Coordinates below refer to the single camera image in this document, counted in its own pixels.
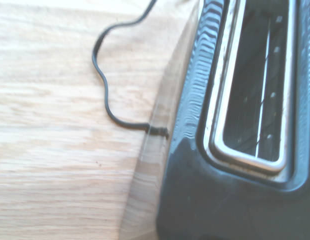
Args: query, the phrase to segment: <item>wooden table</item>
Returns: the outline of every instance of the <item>wooden table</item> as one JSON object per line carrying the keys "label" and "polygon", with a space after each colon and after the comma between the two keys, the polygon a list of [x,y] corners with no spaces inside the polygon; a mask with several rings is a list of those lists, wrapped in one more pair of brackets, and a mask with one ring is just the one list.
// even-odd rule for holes
{"label": "wooden table", "polygon": [[[110,107],[147,122],[195,0],[158,0],[98,56]],[[104,109],[91,52],[148,0],[0,0],[0,240],[118,239],[144,132]]]}

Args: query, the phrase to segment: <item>power cord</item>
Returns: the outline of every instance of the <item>power cord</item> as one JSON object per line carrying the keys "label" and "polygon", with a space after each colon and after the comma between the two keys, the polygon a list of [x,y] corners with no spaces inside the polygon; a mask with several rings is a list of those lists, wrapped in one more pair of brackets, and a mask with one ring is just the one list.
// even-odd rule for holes
{"label": "power cord", "polygon": [[169,131],[167,129],[167,127],[154,127],[151,126],[148,122],[126,122],[123,120],[118,119],[111,111],[110,107],[109,107],[109,87],[108,87],[108,83],[106,80],[106,77],[104,75],[104,73],[102,72],[102,70],[99,68],[98,63],[97,63],[97,54],[100,50],[100,47],[102,45],[102,42],[105,38],[105,36],[112,30],[115,28],[119,28],[119,27],[129,27],[129,26],[133,26],[136,24],[139,24],[141,21],[143,21],[145,19],[145,17],[150,13],[151,9],[153,8],[155,2],[157,0],[151,0],[148,7],[146,8],[145,12],[143,13],[143,15],[138,18],[135,21],[131,21],[131,22],[123,22],[123,23],[116,23],[114,25],[109,26],[108,28],[106,28],[105,31],[103,31],[101,33],[101,35],[98,37],[93,52],[92,52],[92,56],[91,59],[93,61],[94,67],[96,69],[96,71],[98,72],[98,74],[100,75],[101,79],[103,80],[104,83],[104,87],[105,87],[105,109],[106,112],[108,114],[108,116],[110,117],[110,119],[112,119],[116,124],[120,125],[121,127],[127,128],[127,129],[135,129],[135,130],[145,130],[146,133],[150,134],[150,135],[158,135],[158,136],[163,136],[166,137],[166,139],[169,138]]}

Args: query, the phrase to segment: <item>black toaster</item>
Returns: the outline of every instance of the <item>black toaster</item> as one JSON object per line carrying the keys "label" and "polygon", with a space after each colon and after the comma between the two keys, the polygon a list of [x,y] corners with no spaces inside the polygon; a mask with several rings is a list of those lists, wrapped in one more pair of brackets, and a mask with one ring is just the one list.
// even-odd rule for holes
{"label": "black toaster", "polygon": [[204,0],[167,66],[119,239],[310,240],[310,0]]}

